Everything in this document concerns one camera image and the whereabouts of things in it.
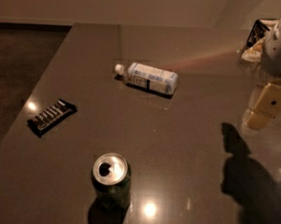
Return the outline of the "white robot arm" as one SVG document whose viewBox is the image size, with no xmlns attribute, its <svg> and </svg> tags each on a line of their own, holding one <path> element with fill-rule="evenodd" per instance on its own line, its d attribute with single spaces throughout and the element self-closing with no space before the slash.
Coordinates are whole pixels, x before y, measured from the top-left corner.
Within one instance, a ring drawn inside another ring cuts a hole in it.
<svg viewBox="0 0 281 224">
<path fill-rule="evenodd" d="M 281 113 L 281 17 L 256 20 L 246 46 L 241 59 L 250 63 L 258 83 L 242 122 L 259 131 Z"/>
</svg>

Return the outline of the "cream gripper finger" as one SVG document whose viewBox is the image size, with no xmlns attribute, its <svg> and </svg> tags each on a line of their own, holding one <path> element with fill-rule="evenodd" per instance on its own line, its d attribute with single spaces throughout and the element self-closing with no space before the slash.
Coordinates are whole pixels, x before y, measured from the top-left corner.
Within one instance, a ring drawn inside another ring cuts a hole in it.
<svg viewBox="0 0 281 224">
<path fill-rule="evenodd" d="M 262 130 L 270 121 L 271 118 L 251 109 L 248 109 L 245 113 L 245 125 L 254 130 Z"/>
</svg>

